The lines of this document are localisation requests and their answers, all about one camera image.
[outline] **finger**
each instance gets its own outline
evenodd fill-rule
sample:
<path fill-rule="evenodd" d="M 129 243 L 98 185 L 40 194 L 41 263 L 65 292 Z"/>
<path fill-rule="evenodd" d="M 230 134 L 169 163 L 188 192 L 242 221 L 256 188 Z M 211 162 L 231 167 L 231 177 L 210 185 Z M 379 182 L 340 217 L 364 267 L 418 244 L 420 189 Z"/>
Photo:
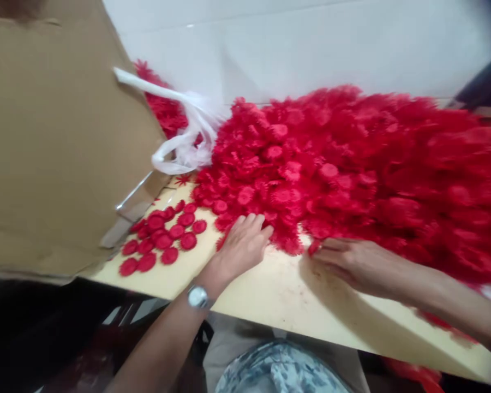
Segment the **finger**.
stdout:
<path fill-rule="evenodd" d="M 262 224 L 264 223 L 265 219 L 266 219 L 266 216 L 257 215 L 253 221 L 253 228 L 255 230 L 260 230 L 262 228 Z"/>
<path fill-rule="evenodd" d="M 260 235 L 262 235 L 266 241 L 266 243 L 269 241 L 269 238 L 274 232 L 274 228 L 271 225 L 266 226 L 264 229 L 260 231 Z"/>
<path fill-rule="evenodd" d="M 236 229 L 242 225 L 242 223 L 246 220 L 246 218 L 244 216 L 240 216 L 236 219 L 235 223 L 233 224 L 231 230 L 230 230 L 230 233 L 231 232 L 235 232 Z"/>
<path fill-rule="evenodd" d="M 332 249 L 335 251 L 347 251 L 349 244 L 343 240 L 326 239 L 322 244 L 322 249 Z"/>
<path fill-rule="evenodd" d="M 250 226 L 253 223 L 253 221 L 255 221 L 255 217 L 256 217 L 256 214 L 249 213 L 249 215 L 247 216 L 247 218 L 244 221 L 244 224 L 247 226 Z"/>
<path fill-rule="evenodd" d="M 349 285 L 353 286 L 356 284 L 355 278 L 349 271 L 335 265 L 327 265 L 325 266 L 325 268 L 327 269 L 327 271 L 333 273 L 338 278 L 341 278 Z"/>
<path fill-rule="evenodd" d="M 342 240 L 343 242 L 346 243 L 356 243 L 361 241 L 361 239 L 352 239 L 350 237 L 335 237 L 336 240 Z"/>
<path fill-rule="evenodd" d="M 335 251 L 331 249 L 322 248 L 313 255 L 313 259 L 316 259 L 324 264 L 344 265 L 344 255 L 342 251 Z"/>

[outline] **patterned clothing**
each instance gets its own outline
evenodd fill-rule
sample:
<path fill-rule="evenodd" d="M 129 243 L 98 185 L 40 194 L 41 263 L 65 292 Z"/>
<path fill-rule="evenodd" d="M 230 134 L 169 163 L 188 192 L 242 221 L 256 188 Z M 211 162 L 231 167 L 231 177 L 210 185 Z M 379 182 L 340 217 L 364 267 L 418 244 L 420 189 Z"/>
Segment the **patterned clothing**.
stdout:
<path fill-rule="evenodd" d="M 321 360 L 286 340 L 260 344 L 231 362 L 215 393 L 348 393 L 342 380 Z"/>

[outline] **wrist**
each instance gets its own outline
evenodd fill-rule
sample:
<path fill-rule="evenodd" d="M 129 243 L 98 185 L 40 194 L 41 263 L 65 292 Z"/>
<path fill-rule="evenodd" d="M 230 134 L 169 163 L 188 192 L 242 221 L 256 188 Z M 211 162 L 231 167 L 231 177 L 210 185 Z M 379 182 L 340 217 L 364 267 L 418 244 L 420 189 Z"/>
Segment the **wrist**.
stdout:
<path fill-rule="evenodd" d="M 437 308 L 444 296 L 441 292 L 453 280 L 448 275 L 430 267 L 415 265 L 417 272 L 411 277 L 414 279 L 403 289 L 403 303 L 429 312 Z"/>
<path fill-rule="evenodd" d="M 216 300 L 231 282 L 221 268 L 219 258 L 213 257 L 194 279 L 194 284 L 201 285 L 212 300 Z"/>

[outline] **cardboard flap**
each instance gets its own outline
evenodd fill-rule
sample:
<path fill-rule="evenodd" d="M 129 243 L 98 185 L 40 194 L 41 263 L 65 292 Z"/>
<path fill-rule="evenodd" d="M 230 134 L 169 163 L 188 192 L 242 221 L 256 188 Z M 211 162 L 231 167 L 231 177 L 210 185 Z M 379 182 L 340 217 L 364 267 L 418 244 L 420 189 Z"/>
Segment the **cardboard flap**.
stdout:
<path fill-rule="evenodd" d="M 115 207 L 165 140 L 100 0 L 0 19 L 0 270 L 72 276 L 105 260 Z M 166 184 L 161 175 L 153 197 Z"/>

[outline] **watch face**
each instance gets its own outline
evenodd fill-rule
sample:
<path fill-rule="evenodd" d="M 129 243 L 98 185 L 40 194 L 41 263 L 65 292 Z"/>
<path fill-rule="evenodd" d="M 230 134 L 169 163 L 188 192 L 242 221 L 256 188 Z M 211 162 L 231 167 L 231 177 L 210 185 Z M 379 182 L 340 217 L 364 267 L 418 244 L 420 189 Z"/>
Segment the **watch face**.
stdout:
<path fill-rule="evenodd" d="M 206 290 L 202 287 L 193 287 L 189 291 L 187 299 L 192 307 L 200 308 L 207 301 Z"/>

